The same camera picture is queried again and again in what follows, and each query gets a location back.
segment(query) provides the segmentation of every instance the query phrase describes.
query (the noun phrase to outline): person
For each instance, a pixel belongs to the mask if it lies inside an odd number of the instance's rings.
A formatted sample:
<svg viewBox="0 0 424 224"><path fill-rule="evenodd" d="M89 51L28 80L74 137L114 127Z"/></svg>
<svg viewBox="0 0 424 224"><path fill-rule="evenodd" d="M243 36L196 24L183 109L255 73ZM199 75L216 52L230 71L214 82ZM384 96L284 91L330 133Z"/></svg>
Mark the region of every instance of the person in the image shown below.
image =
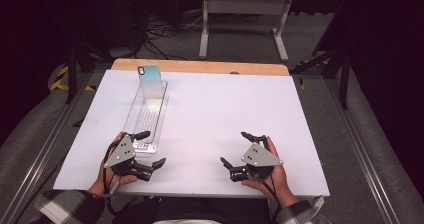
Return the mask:
<svg viewBox="0 0 424 224"><path fill-rule="evenodd" d="M114 141L122 137L120 133ZM269 151L278 156L270 137L267 137ZM35 223L96 223L105 207L103 162L97 179L87 190L49 190L39 195L34 206L43 216ZM110 187L128 185L138 179L134 175L114 175L106 168L106 180ZM299 201L291 192L283 166L275 166L265 183L272 186L280 204L275 220L268 207L278 206L276 198L264 184L254 180L243 180L241 185L259 190L267 199L230 198L148 198L147 200L119 212L113 223L167 224L167 223L309 223L319 219L319 210L324 198Z"/></svg>

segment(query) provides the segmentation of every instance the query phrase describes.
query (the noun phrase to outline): phone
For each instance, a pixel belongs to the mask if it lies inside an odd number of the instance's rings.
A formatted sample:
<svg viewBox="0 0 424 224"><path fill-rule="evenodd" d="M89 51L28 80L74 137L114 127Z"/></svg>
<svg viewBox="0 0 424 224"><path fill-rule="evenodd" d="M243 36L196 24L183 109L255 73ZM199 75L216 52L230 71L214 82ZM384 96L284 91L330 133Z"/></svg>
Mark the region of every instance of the phone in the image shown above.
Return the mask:
<svg viewBox="0 0 424 224"><path fill-rule="evenodd" d="M138 66L138 75L145 99L163 98L163 86L158 65Z"/></svg>

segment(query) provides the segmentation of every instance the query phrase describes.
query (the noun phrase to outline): clear plastic box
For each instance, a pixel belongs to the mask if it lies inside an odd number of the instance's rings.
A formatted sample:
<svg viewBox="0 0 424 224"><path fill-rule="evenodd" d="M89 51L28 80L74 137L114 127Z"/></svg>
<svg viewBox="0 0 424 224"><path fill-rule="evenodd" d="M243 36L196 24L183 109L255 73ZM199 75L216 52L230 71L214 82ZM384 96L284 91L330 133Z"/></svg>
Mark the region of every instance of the clear plastic box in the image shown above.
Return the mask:
<svg viewBox="0 0 424 224"><path fill-rule="evenodd" d="M156 93L160 87L161 92L155 98L151 98L151 95L150 98L146 98L145 93L150 92L151 87L155 87ZM155 153L157 151L169 99L166 92L167 87L166 81L152 81L147 85L144 82L144 86L140 83L124 126L124 131L130 134L150 131L149 137L139 141L134 140L133 145L136 152Z"/></svg>

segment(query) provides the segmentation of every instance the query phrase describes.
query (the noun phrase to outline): white tabletop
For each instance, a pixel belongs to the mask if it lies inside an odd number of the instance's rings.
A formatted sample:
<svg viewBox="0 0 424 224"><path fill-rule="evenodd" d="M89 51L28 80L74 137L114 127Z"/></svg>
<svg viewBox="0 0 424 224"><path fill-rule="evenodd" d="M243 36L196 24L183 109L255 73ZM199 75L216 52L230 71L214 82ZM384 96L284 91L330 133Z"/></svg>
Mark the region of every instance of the white tabletop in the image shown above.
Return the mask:
<svg viewBox="0 0 424 224"><path fill-rule="evenodd" d="M262 197L233 183L220 157L233 166L250 146L240 132L270 136L298 197L329 196L299 98L289 76L163 72L168 82L158 151L139 163L166 158L149 182L122 193L166 196ZM107 71L54 184L87 189L96 179L110 142L122 131L139 85L136 71Z"/></svg>

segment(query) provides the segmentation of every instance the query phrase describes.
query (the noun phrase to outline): sleeve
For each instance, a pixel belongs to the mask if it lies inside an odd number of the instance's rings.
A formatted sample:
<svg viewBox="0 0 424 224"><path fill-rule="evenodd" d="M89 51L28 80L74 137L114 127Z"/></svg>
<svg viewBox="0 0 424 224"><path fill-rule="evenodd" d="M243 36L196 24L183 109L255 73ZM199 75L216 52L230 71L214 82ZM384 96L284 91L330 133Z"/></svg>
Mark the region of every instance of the sleeve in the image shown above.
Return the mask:
<svg viewBox="0 0 424 224"><path fill-rule="evenodd" d="M34 207L54 223L95 223L103 212L104 198L94 199L80 190L50 190L39 195Z"/></svg>
<svg viewBox="0 0 424 224"><path fill-rule="evenodd" d="M310 223L317 218L322 205L324 205L323 196L297 202L281 210L278 213L277 222L280 224Z"/></svg>

